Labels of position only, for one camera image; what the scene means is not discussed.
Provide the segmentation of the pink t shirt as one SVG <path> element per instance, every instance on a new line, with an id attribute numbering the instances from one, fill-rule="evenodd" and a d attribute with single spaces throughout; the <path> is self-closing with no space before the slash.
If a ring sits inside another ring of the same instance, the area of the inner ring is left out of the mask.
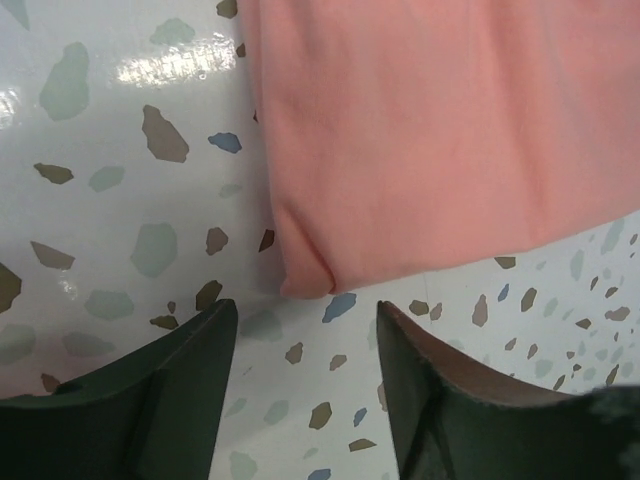
<path id="1" fill-rule="evenodd" d="M 635 1 L 242 1 L 238 18 L 287 296 L 639 207 Z"/>

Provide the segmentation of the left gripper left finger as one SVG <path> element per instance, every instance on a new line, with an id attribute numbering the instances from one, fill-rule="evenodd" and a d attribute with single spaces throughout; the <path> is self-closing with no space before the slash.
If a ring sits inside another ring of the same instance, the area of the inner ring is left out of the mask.
<path id="1" fill-rule="evenodd" d="M 49 396 L 3 400 L 2 478 L 208 478 L 237 328 L 219 300 Z"/>

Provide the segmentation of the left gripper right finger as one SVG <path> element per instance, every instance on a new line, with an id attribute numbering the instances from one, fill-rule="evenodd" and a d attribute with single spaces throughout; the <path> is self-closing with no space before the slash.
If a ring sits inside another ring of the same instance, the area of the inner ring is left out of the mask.
<path id="1" fill-rule="evenodd" d="M 569 395 L 496 371 L 377 305 L 383 390 L 402 479 L 639 476 L 639 388 Z"/>

